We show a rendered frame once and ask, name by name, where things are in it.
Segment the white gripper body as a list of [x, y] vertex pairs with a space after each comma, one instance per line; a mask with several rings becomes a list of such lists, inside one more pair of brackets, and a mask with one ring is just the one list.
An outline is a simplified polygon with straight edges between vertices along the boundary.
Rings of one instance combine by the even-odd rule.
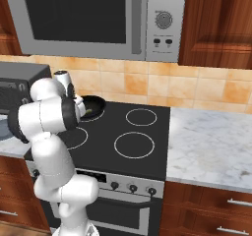
[[83, 99], [79, 95], [75, 96], [75, 103], [80, 110], [80, 116], [83, 117], [86, 114], [86, 106], [83, 102]]

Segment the black frying pan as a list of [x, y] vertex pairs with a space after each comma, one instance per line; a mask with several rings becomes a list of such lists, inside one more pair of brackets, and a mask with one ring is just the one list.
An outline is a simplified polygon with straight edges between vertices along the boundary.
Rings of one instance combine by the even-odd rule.
[[85, 95], [83, 96], [83, 102], [86, 106], [86, 110], [87, 109], [93, 110], [93, 112], [86, 113], [83, 116], [83, 119], [86, 119], [86, 120], [98, 117], [106, 107], [105, 100], [102, 97], [97, 96], [97, 95]]

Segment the black hob with oven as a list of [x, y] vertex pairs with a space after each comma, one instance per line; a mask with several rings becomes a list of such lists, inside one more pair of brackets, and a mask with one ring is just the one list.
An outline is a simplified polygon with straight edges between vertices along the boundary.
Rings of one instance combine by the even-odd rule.
[[[166, 176], [170, 110], [165, 107], [108, 102], [92, 119], [81, 119], [77, 128], [59, 134], [76, 173], [95, 178], [103, 196], [147, 196], [163, 198]], [[33, 179], [37, 169], [32, 150], [25, 160]], [[111, 182], [119, 187], [113, 190]], [[129, 185], [136, 185], [132, 194]]]

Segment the black toaster oven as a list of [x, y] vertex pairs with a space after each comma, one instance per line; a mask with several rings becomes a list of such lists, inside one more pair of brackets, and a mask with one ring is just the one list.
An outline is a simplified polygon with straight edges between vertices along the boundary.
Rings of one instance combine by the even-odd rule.
[[50, 77], [46, 64], [0, 61], [0, 114], [7, 115], [15, 106], [32, 102], [32, 84]]

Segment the grey round plate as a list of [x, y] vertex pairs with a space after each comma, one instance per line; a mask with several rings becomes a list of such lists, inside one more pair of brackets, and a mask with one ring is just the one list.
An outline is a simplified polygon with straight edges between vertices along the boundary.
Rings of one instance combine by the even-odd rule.
[[0, 142], [13, 138], [14, 135], [9, 130], [7, 117], [0, 117]]

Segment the silver microwave oven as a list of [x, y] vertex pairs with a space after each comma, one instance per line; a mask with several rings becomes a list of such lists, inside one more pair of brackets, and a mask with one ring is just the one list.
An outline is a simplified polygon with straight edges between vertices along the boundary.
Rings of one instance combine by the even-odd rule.
[[[141, 50], [132, 53], [132, 0], [8, 0], [22, 52], [176, 63], [185, 0], [142, 0]], [[156, 15], [171, 14], [168, 29]]]

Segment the brown wooden cupboard door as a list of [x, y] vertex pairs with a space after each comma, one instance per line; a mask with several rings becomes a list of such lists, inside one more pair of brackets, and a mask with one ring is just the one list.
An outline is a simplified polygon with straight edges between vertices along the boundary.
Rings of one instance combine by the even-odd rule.
[[178, 63], [252, 70], [252, 0], [186, 0]]
[[0, 0], [0, 55], [22, 55], [7, 0]]

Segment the brown wooden drawer front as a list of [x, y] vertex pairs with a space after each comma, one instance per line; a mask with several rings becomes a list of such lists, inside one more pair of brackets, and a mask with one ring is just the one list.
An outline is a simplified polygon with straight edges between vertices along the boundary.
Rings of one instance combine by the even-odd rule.
[[49, 226], [34, 195], [32, 177], [21, 158], [0, 155], [0, 210], [18, 216], [1, 214], [0, 220], [49, 232]]
[[217, 231], [218, 227], [245, 230], [252, 236], [252, 218], [231, 218], [216, 213], [183, 209], [177, 214], [165, 215], [159, 236], [241, 236]]
[[229, 204], [229, 199], [252, 203], [252, 194], [168, 181], [164, 185], [166, 205], [252, 216], [252, 207]]

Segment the black oven door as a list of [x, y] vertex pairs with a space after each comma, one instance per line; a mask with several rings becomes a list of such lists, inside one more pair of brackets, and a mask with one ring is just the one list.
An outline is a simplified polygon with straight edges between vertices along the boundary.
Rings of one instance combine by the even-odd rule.
[[87, 214], [99, 236], [158, 236], [161, 205], [138, 208], [95, 201]]

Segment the grey microwave dial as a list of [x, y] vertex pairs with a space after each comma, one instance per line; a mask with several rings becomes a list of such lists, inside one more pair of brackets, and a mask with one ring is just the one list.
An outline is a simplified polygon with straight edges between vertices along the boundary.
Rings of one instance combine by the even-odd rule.
[[166, 11], [158, 12], [156, 15], [156, 25], [158, 28], [165, 30], [172, 24], [172, 16]]

